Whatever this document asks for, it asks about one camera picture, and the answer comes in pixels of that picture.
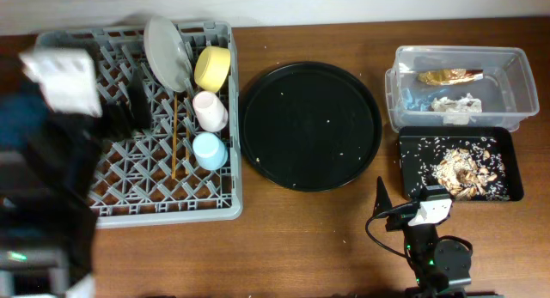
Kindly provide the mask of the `wooden chopstick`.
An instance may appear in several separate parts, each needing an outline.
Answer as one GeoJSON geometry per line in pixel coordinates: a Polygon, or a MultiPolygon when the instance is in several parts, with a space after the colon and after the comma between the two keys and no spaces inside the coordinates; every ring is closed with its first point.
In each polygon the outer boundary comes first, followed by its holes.
{"type": "MultiPolygon", "coordinates": [[[[190,143],[189,143],[189,137],[190,137],[190,131],[188,130],[188,126],[187,126],[187,120],[189,119],[189,111],[188,109],[186,109],[186,117],[184,118],[184,126],[186,128],[186,136],[185,136],[185,139],[184,139],[184,145],[186,147],[186,152],[185,152],[185,160],[187,162],[189,162],[189,158],[190,158],[190,143]]],[[[186,175],[188,175],[190,173],[188,167],[184,166],[185,167],[185,173],[186,175]]]]}
{"type": "Polygon", "coordinates": [[[173,101],[173,136],[172,136],[172,158],[171,158],[171,179],[175,179],[176,176],[176,163],[177,163],[177,127],[178,127],[178,96],[174,93],[173,101]]]}

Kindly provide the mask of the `light grey plate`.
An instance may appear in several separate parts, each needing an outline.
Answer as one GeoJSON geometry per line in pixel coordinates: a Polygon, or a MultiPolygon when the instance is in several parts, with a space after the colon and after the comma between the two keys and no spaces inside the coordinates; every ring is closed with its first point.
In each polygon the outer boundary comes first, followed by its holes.
{"type": "Polygon", "coordinates": [[[144,50],[156,79],[165,88],[181,93],[191,84],[191,64],[176,26],[162,16],[153,16],[144,29],[144,50]]]}

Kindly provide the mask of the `pink plastic cup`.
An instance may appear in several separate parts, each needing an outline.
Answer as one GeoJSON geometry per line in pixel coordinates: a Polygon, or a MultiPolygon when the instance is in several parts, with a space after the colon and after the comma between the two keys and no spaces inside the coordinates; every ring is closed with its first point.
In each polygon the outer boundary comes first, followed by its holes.
{"type": "Polygon", "coordinates": [[[229,113],[215,93],[201,91],[197,93],[192,106],[199,125],[209,132],[222,130],[229,121],[229,113]]]}

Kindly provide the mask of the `blue plastic cup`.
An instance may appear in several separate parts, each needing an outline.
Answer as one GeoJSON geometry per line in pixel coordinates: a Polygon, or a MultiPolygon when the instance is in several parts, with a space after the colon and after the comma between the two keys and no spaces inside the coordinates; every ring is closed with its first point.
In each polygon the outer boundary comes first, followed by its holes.
{"type": "Polygon", "coordinates": [[[210,132],[201,132],[194,138],[192,151],[198,164],[210,171],[221,168],[229,156],[221,139],[210,132]]]}

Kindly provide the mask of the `yellow plastic bowl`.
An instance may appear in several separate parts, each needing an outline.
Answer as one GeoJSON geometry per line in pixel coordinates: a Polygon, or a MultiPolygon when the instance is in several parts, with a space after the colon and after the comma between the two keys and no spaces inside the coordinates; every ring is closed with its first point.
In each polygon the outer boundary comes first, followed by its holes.
{"type": "Polygon", "coordinates": [[[216,93],[225,82],[231,64],[230,50],[207,46],[195,65],[194,80],[203,90],[216,93]]]}

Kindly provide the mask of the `white tissue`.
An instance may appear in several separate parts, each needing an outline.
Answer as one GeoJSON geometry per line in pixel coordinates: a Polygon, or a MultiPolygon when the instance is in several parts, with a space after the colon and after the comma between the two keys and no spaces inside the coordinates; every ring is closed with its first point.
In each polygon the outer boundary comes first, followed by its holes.
{"type": "Polygon", "coordinates": [[[448,97],[435,98],[431,103],[431,109],[433,112],[443,113],[445,125],[467,125],[470,113],[482,113],[482,102],[471,94],[459,100],[451,100],[448,97]]]}

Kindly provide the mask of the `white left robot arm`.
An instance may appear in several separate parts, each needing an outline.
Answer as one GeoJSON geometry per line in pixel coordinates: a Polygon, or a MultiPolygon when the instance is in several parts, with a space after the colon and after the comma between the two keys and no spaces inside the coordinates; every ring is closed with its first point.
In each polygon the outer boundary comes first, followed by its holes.
{"type": "Polygon", "coordinates": [[[1,99],[1,295],[93,297],[96,215],[86,203],[102,150],[151,127],[144,75],[99,118],[53,113],[37,84],[1,99]]]}

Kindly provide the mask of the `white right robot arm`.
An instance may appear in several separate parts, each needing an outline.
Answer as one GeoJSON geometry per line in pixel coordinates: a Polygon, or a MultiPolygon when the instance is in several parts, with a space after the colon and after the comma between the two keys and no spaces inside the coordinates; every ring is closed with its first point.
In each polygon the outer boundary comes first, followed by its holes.
{"type": "Polygon", "coordinates": [[[429,186],[420,197],[394,206],[382,178],[377,179],[375,206],[365,224],[365,232],[379,247],[404,258],[413,271],[417,285],[405,290],[406,297],[497,296],[494,292],[466,291],[472,283],[473,245],[462,238],[441,236],[437,232],[437,226],[449,218],[452,205],[453,199],[446,189],[429,186]],[[401,252],[382,243],[370,232],[370,224],[377,219],[386,221],[386,231],[403,233],[401,252]]]}

